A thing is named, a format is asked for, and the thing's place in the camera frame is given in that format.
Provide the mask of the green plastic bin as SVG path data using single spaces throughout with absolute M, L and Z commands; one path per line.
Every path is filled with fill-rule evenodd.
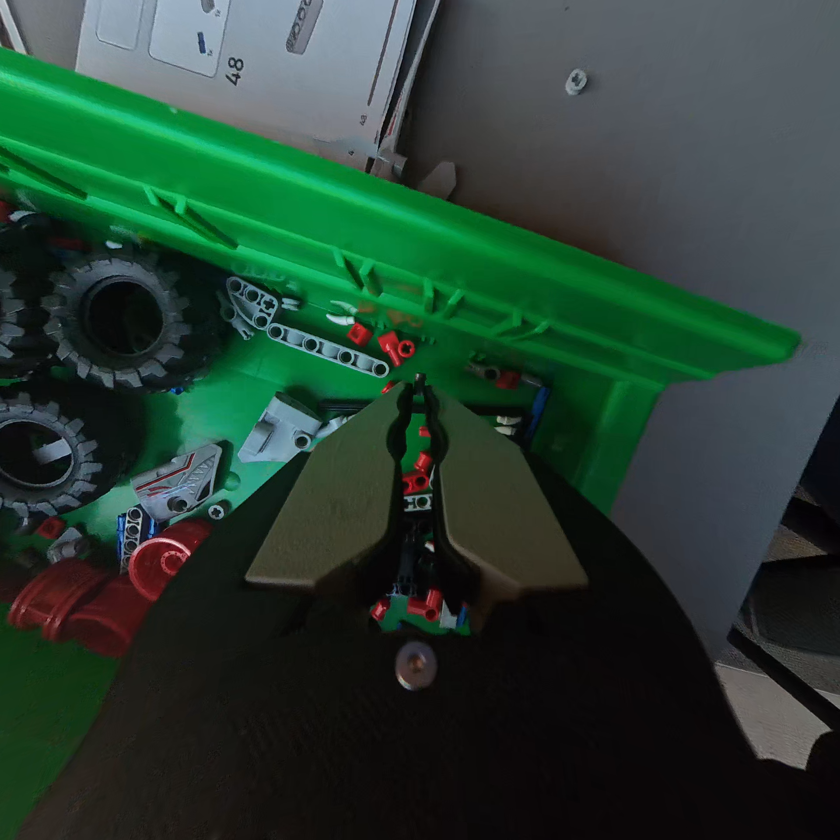
M 2 184 L 51 216 L 256 280 L 359 292 L 628 385 L 609 431 L 672 381 L 786 361 L 796 333 L 575 248 L 180 108 L 2 50 Z M 412 418 L 426 418 L 413 397 Z M 443 453 L 433 441 L 435 458 Z M 470 635 L 384 633 L 357 596 L 245 575 L 310 455 L 223 520 L 152 605 L 98 718 L 18 838 L 805 838 L 689 619 L 608 517 L 522 452 L 587 573 L 475 597 Z

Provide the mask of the grey curved lego panel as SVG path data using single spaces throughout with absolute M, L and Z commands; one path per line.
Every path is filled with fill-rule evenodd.
M 221 319 L 245 341 L 267 331 L 280 308 L 276 297 L 237 276 L 226 279 L 217 299 Z

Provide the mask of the black lego tire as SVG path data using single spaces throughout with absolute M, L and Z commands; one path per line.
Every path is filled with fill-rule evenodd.
M 215 269 L 184 255 L 102 248 L 49 281 L 45 332 L 59 362 L 85 382 L 133 394 L 186 388 L 224 346 Z
M 57 380 L 2 387 L 2 509 L 25 520 L 74 511 L 113 488 L 137 455 L 116 395 Z
M 1 378 L 20 380 L 46 364 L 53 350 L 45 332 L 44 277 L 28 270 L 1 269 Z

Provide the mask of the open lego instruction booklet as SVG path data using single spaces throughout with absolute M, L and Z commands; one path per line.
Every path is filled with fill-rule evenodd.
M 370 172 L 440 2 L 2 2 L 31 56 Z

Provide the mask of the pile of small lego parts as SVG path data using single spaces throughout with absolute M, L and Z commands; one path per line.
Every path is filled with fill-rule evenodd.
M 369 609 L 384 633 L 410 629 L 430 636 L 470 635 L 469 605 L 446 600 L 440 577 L 442 556 L 434 536 L 435 458 L 432 434 L 419 413 L 406 431 L 402 459 L 402 536 L 390 587 Z

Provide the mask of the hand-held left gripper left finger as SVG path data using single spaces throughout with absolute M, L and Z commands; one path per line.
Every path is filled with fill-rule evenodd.
M 245 575 L 251 585 L 357 596 L 365 567 L 396 534 L 414 388 L 401 383 L 319 443 Z

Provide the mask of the grey and blue lego beams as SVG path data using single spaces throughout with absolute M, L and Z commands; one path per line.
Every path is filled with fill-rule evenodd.
M 161 523 L 136 505 L 117 516 L 117 556 L 120 574 L 127 574 L 130 558 L 142 543 L 152 539 L 161 531 Z

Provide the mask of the grey angled lego panel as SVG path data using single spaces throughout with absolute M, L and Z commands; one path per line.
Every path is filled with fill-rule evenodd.
M 323 422 L 315 413 L 283 392 L 277 392 L 238 451 L 244 464 L 286 464 L 348 421 L 338 416 Z

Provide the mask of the small grey lego block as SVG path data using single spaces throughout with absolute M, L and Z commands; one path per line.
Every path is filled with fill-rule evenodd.
M 78 558 L 90 549 L 88 536 L 75 527 L 68 527 L 50 544 L 46 550 L 46 558 L 50 565 L 60 561 Z

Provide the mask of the long grey lego beam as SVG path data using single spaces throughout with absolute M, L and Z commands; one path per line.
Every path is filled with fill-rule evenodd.
M 315 358 L 332 362 L 345 369 L 357 371 L 376 379 L 384 380 L 391 373 L 391 367 L 360 350 L 353 350 L 341 344 L 322 339 L 308 332 L 290 328 L 280 322 L 272 322 L 266 328 L 266 336 L 276 343 L 298 350 Z

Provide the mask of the black metal frame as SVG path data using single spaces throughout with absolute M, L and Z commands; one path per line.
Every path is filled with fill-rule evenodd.
M 745 664 L 770 679 L 829 731 L 839 731 L 839 708 L 827 695 L 797 675 L 738 626 L 733 625 L 729 629 L 727 642 Z

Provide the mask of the grey printed lego panel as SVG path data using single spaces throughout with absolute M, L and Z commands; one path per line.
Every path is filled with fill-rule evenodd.
M 223 449 L 206 444 L 131 479 L 142 509 L 157 522 L 168 522 L 201 506 L 215 492 Z

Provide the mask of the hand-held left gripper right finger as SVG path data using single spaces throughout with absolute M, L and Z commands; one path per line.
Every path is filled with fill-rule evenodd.
M 519 446 L 454 397 L 424 388 L 444 540 L 476 574 L 475 597 L 586 588 L 587 573 Z

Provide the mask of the red lego wheel hub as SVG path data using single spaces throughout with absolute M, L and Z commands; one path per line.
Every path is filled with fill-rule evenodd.
M 147 601 L 156 602 L 213 529 L 210 521 L 189 518 L 142 542 L 129 559 L 134 589 Z
M 79 558 L 54 563 L 18 594 L 7 624 L 19 631 L 38 629 L 43 639 L 59 643 L 70 616 L 114 577 L 115 573 Z
M 151 607 L 130 577 L 119 575 L 69 615 L 61 639 L 102 657 L 122 658 Z

